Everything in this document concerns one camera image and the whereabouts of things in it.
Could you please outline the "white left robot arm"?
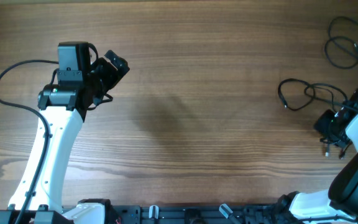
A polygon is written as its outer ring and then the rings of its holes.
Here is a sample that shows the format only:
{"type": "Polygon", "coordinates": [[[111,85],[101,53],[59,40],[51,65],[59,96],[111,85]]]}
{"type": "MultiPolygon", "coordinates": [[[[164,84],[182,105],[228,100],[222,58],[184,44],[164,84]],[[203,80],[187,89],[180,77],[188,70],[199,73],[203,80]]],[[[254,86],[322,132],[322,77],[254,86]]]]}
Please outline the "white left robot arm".
{"type": "Polygon", "coordinates": [[[108,50],[103,57],[89,42],[61,42],[58,67],[38,95],[38,108],[0,99],[35,114],[37,133],[29,160],[0,223],[121,223],[108,199],[84,199],[64,209],[62,192],[73,143],[87,112],[113,100],[113,89],[129,72],[128,62],[108,50]]]}

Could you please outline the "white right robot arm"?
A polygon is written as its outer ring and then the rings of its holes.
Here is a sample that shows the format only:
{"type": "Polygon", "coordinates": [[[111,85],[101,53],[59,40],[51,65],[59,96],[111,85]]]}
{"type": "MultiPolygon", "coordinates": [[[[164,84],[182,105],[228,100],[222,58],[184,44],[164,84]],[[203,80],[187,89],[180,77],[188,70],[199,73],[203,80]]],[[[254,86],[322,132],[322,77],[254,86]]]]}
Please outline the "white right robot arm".
{"type": "Polygon", "coordinates": [[[341,157],[350,145],[357,152],[327,190],[285,195],[277,212],[293,223],[358,223],[358,89],[339,111],[325,111],[314,129],[322,141],[341,148],[341,157]]]}

